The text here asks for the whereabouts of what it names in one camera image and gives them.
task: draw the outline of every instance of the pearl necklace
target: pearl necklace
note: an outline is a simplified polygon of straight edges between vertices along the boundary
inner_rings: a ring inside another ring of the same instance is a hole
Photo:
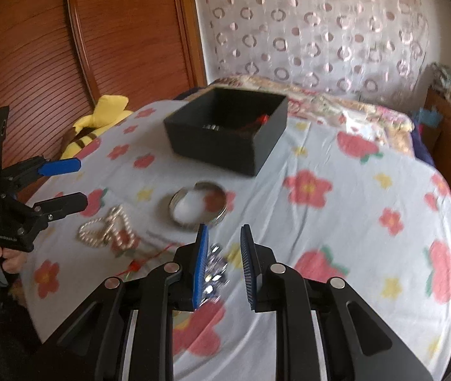
[[[105,226],[100,231],[94,231],[90,228],[91,225],[103,222]],[[123,227],[128,235],[128,242],[123,243],[120,231],[122,228],[117,226],[117,223],[123,224]],[[116,246],[122,250],[126,251],[130,249],[135,243],[135,233],[132,231],[130,226],[130,220],[127,214],[124,212],[121,205],[114,206],[109,210],[109,214],[105,217],[92,219],[86,222],[79,228],[77,232],[77,238],[82,241],[87,246],[92,248],[99,248],[102,246],[107,246],[109,243],[115,242]]]

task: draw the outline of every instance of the dark blue fabric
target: dark blue fabric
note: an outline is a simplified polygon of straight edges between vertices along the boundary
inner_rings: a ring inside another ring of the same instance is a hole
[[[420,136],[420,131],[418,130],[418,125],[414,122],[415,128],[411,132],[411,138],[413,139],[413,148],[414,148],[414,156],[416,159],[419,159],[433,168],[435,168],[434,159],[430,155],[427,147],[423,144]]]

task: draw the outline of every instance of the floral tablecloth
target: floral tablecloth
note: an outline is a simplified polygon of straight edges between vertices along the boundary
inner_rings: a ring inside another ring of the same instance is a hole
[[[81,191],[90,201],[39,235],[23,270],[41,339],[106,277],[145,276],[193,242],[194,233],[168,218],[168,199],[211,180],[227,190],[229,213],[210,237],[224,248],[230,283],[218,302],[175,315],[175,379],[275,377],[275,317],[251,312],[245,292],[246,223],[257,243],[303,276],[346,278],[441,379],[451,355],[451,194],[441,175],[388,147],[290,117],[258,176],[247,178],[173,154],[162,121],[183,104],[144,107],[81,151],[79,173],[50,179],[32,198]],[[81,224],[120,203],[139,237],[134,248],[95,249],[76,239]],[[216,196],[202,205],[216,210]]]

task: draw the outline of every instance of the patterned curtain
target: patterned curtain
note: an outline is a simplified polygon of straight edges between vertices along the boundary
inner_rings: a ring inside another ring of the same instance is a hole
[[[198,1],[210,74],[247,73],[376,104],[412,94],[428,43],[421,0]]]

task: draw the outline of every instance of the black box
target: black box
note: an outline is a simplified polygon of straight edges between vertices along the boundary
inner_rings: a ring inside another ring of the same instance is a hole
[[[214,88],[165,118],[165,130],[175,153],[255,176],[285,130],[287,104],[280,94]]]

